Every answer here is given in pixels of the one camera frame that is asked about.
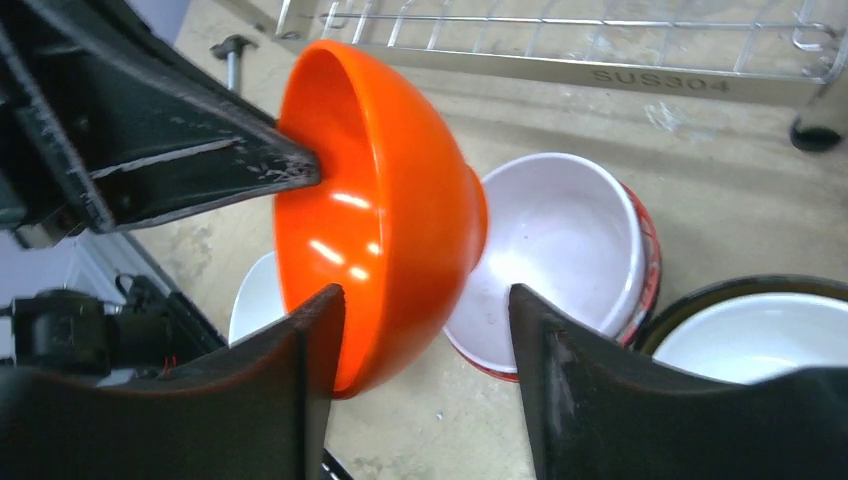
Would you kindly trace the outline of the orange bowl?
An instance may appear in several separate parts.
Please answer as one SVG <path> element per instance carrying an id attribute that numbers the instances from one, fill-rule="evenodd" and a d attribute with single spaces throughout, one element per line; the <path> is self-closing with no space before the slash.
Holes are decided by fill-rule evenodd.
<path id="1" fill-rule="evenodd" d="M 294 310 L 343 288 L 334 394 L 351 398 L 410 366 L 446 324 L 484 250 L 482 183 L 410 81 L 339 42 L 299 55 L 277 127 L 316 152 L 322 174 L 274 200 L 282 298 Z"/>

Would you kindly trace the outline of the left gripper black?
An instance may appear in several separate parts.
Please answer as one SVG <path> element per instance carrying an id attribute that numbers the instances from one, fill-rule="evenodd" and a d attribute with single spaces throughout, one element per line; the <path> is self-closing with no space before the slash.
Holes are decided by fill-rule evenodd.
<path id="1" fill-rule="evenodd" d="M 25 248 L 311 187 L 275 120 L 123 1 L 1 4 L 1 227 Z"/>

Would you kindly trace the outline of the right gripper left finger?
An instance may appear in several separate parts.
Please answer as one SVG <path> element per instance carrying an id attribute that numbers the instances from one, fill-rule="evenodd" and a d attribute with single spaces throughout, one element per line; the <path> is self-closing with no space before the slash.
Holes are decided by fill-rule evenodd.
<path id="1" fill-rule="evenodd" d="M 345 320 L 330 284 L 189 361 L 170 325 L 55 290 L 1 310 L 5 479 L 342 479 L 325 448 Z"/>

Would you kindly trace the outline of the stainless steel dish rack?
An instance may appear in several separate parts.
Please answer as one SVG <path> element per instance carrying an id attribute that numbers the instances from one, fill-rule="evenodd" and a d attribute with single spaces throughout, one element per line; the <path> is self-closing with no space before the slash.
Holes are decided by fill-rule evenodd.
<path id="1" fill-rule="evenodd" d="M 335 40 L 403 67 L 793 107 L 792 144 L 847 137 L 843 1 L 229 1 L 297 52 Z"/>

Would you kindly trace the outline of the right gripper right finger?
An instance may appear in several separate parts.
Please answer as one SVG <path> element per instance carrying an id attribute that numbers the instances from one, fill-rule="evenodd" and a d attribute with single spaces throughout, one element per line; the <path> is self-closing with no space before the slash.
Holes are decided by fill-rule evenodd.
<path id="1" fill-rule="evenodd" d="M 539 479 L 847 475 L 843 368 L 721 383 L 626 350 L 525 285 L 508 310 Z"/>

